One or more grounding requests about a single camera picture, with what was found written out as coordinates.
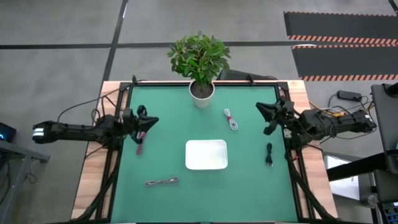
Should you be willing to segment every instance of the green table mat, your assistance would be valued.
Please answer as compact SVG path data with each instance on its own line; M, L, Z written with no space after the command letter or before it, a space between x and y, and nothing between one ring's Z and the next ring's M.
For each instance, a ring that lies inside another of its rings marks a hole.
M124 142L112 223L297 221L280 127L270 136L255 107L275 103L273 86L217 86L209 107L194 106L188 86L137 86L131 108L144 105L159 122L146 135L143 152ZM224 109L239 124L229 128ZM223 170L185 167L188 140L223 139ZM264 162L271 142L274 166ZM177 185L145 187L148 180L178 177Z

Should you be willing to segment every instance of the white flower pot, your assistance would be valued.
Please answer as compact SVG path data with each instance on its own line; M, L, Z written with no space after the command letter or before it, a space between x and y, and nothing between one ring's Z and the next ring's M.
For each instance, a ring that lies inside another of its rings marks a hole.
M192 98L193 98L193 103L195 104L195 106L196 106L197 108L205 108L205 107L207 107L207 106L209 105L210 100L211 100L211 98L213 97L214 92L215 92L215 90L216 90L216 88L215 88L215 86L214 86L214 83L211 83L211 85L213 85L213 92L211 93L211 95L210 95L208 98L201 99L201 98L195 97L195 96L192 94L192 92L191 92L191 86L192 86L192 84L193 84L194 82L195 82L195 81L192 81L191 84L189 84L189 94L191 94L191 96L192 96Z

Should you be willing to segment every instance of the green leaves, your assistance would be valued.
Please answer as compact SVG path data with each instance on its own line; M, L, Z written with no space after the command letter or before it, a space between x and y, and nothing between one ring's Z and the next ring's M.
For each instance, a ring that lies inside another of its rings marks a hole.
M194 60L189 60L189 62L188 62L189 64L191 64L191 65L193 65L193 66L195 66L195 67L197 67L198 66L198 64L194 61Z
M231 58L229 48L213 36L209 38L201 32L198 35L185 35L170 49L167 56L171 57L172 71L199 83L210 83L222 68L229 69L224 58Z
M185 67L185 69L184 69L184 74L185 74L185 75L188 75L188 73L189 73L189 67Z

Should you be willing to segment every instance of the gray floor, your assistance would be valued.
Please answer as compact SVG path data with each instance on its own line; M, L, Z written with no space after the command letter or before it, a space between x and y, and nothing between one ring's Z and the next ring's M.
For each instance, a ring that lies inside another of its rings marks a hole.
M121 0L0 0L0 44L110 43ZM173 42L199 30L225 41L287 40L283 11L393 15L387 0L131 0L120 43ZM39 181L25 184L14 223L49 223L70 218L85 142L37 145L32 125L56 119L65 108L98 96L108 49L0 50L0 121L17 128L16 144L51 154L47 165L33 163ZM182 79L170 71L167 49L117 50L110 80ZM289 47L232 47L231 68L280 79L298 79ZM380 82L307 83L309 98L326 106L337 90L369 95ZM333 100L334 104L349 106ZM90 123L94 104L63 117ZM348 141L331 139L326 151L364 157L381 152L378 133ZM366 208L336 199L342 219L370 221Z

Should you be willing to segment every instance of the potted plant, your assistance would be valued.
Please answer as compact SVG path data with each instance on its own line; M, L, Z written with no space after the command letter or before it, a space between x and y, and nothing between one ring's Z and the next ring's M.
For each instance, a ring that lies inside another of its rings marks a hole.
M189 85L193 102L198 108L205 108L215 92L213 77L217 77L221 69L229 69L224 58L231 58L229 48L222 41L201 32L184 36L170 48L167 56L172 58L172 71L193 80Z

